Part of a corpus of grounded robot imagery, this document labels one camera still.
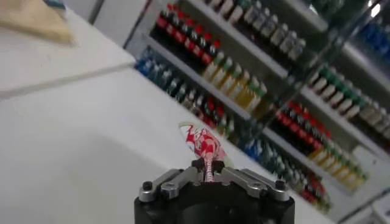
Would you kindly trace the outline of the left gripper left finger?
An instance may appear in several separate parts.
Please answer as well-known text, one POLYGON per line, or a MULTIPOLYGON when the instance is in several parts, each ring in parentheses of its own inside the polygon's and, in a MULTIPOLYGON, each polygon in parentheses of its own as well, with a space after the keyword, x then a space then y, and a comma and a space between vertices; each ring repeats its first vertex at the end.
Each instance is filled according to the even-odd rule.
POLYGON ((165 194, 169 200, 179 196, 180 190, 188 183, 200 184, 199 175, 204 174, 203 159, 194 160, 191 166, 182 169, 171 169, 154 181, 145 181, 140 187, 138 199, 149 203, 165 194))

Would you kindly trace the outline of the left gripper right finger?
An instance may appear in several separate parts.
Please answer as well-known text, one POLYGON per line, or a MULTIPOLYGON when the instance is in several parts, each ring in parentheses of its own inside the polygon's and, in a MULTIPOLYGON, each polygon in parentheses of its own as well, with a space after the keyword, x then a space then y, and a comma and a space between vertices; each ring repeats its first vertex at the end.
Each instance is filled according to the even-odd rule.
POLYGON ((211 162, 211 174, 215 172, 219 182, 211 184, 214 198, 228 197, 238 191, 257 199, 262 199, 262 194, 266 194, 274 201, 289 200, 286 184, 283 181, 272 181, 249 169, 227 167, 223 161, 211 162))

